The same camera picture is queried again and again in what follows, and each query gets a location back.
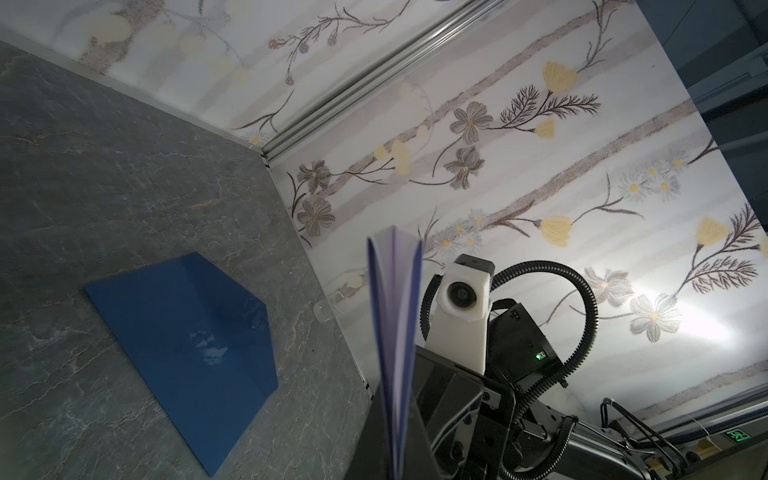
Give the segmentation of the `dark blue envelope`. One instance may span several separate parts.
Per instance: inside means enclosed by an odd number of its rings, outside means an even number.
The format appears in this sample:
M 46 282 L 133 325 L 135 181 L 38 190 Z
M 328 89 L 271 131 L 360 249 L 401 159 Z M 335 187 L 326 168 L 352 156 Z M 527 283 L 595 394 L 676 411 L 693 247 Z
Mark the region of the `dark blue envelope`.
M 84 291 L 206 473 L 278 376 L 265 303 L 194 252 Z

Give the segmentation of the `white letter paper blue border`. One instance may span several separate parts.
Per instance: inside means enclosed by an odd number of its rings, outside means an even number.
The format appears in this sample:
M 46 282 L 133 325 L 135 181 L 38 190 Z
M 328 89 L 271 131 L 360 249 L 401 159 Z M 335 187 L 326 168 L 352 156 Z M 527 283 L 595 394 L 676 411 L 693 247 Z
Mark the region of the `white letter paper blue border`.
M 419 237 L 396 226 L 367 240 L 370 303 L 393 479 L 402 477 L 405 463 L 422 250 Z

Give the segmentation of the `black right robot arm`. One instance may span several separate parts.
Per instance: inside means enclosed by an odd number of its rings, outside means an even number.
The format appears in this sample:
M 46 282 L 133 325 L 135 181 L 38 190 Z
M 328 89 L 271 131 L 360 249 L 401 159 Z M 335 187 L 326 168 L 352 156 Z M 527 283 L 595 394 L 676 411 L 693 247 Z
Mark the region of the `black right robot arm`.
M 525 404 L 533 384 L 560 366 L 522 304 L 493 304 L 484 374 L 419 349 L 414 393 L 443 479 L 655 479 L 652 451 L 612 427 Z

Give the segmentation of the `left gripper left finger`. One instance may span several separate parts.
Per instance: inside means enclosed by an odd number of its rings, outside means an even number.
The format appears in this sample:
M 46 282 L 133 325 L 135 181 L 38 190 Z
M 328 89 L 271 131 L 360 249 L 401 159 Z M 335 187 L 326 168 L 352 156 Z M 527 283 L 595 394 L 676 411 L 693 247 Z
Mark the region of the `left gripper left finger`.
M 384 388 L 379 385 L 344 478 L 394 479 L 394 445 L 390 405 Z

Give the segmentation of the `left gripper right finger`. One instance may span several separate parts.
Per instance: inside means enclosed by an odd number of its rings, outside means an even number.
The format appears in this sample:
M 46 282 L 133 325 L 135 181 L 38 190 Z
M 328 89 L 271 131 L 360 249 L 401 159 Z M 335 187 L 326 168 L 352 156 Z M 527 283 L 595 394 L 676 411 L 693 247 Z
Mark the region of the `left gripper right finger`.
M 447 431 L 447 417 L 442 413 L 432 415 L 424 424 L 416 397 L 411 394 L 408 403 L 407 432 L 403 443 L 403 466 L 400 478 L 443 478 L 443 470 L 436 460 L 433 449 Z

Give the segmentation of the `clear glass cup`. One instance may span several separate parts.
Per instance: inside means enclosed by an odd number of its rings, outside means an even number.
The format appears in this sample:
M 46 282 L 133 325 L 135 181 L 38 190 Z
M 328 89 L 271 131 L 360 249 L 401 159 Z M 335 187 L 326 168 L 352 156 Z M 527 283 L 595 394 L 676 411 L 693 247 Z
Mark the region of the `clear glass cup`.
M 342 293 L 333 292 L 314 304 L 314 318 L 321 324 L 339 320 L 346 313 L 345 301 L 346 297 Z

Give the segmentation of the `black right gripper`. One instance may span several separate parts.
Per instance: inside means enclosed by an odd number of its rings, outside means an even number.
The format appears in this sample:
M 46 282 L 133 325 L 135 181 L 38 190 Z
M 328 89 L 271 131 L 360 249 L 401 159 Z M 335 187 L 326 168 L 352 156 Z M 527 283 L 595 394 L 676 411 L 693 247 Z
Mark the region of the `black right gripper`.
M 419 348 L 413 393 L 442 479 L 544 479 L 564 455 L 564 417 L 514 410 L 561 362 L 522 304 L 495 302 L 483 374 Z

